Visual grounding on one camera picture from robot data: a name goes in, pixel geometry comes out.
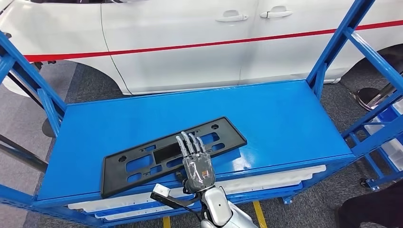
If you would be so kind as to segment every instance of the mounting hole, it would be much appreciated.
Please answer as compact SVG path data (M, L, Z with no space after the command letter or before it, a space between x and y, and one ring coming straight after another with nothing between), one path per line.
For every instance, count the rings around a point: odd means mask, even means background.
M126 156L123 155L122 157L119 158L118 161L119 161L119 162L124 162L124 161L126 161Z

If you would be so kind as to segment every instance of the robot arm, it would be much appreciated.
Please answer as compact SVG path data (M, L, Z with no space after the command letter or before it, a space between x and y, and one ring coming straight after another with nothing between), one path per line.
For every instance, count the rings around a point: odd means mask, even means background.
M181 132L176 136L181 148L183 164L188 179L183 180L183 187L189 194L195 193L192 200L177 200L169 196L170 189L156 184L151 198L171 208L187 208L196 201L202 204L202 228L257 228L250 216L227 200L225 192L214 186L215 173L211 157L204 148L200 137Z

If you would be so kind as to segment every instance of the blue metal cart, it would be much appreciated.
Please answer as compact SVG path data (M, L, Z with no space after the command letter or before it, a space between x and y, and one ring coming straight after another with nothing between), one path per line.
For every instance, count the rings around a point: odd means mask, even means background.
M395 108L394 104L390 105L380 114L378 114L373 120L368 121L368 123L372 126L369 126L369 124L365 124L365 126L362 128L365 135L367 137L372 135L377 130L382 129L385 123L389 123L394 119L396 119L397 117L401 116L402 114L400 106L397 105L397 107L399 107L399 109ZM371 188L373 191L377 191L380 189L379 185L403 177L402 174L403 151L401 150L401 148L403 147L401 146L402 142L403 142L403 134L399 135L392 141L386 142L376 151L373 151L373 153L375 152L379 153L381 155L381 158L388 165L389 172L391 173L389 175L384 174L384 172L378 167L376 162L372 159L370 154L365 155L365 159L368 161L369 165L375 171L378 179L374 180L372 178L361 178L360 181L362 186Z
M101 199L102 159L137 144L226 116L247 138L248 144L213 159L217 181L251 180L252 177L260 176L269 179L268 175L271 174L326 167L325 171L316 172L312 178L303 179L291 186L228 193L229 200L234 203L277 197L282 197L284 203L291 203L293 196L403 132L403 117L399 116L389 123L382 123L384 127L381 130L361 142L356 137L357 131L362 130L366 124L374 124L369 123L370 120L403 93L401 76L354 32L373 2L356 0L353 3L306 80L79 104L65 104L6 36L1 34L1 79L13 70L34 96L39 97L57 139L38 195L30 196L0 185L0 202L93 227L112 227L185 213L181 209L156 209L161 205L152 201L83 213L65 205L102 203L102 200L107 203L132 195L142 196L150 192L155 183L179 188L180 183L171 174L111 199ZM340 134L319 99L325 72L347 40L368 58L397 91ZM195 100L204 102L205 111L193 112L191 117L179 114L179 105ZM356 142L352 148L345 142L348 137ZM191 208L197 210L199 205L195 204ZM147 213L134 215L131 214L133 211ZM127 216L115 219L104 217L114 214Z

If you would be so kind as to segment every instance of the white car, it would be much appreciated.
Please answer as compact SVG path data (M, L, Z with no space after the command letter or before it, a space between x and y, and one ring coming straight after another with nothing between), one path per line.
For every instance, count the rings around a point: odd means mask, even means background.
M85 64L135 95L305 78L352 3L1 0L0 30L31 62ZM402 44L402 9L375 1L359 34L377 50ZM348 42L326 81L362 58Z

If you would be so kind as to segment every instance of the black pants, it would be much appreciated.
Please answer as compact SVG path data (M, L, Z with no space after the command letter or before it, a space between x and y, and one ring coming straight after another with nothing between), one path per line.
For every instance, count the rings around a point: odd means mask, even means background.
M338 215L340 228L359 228L362 222L403 228L403 180L387 189L347 200Z

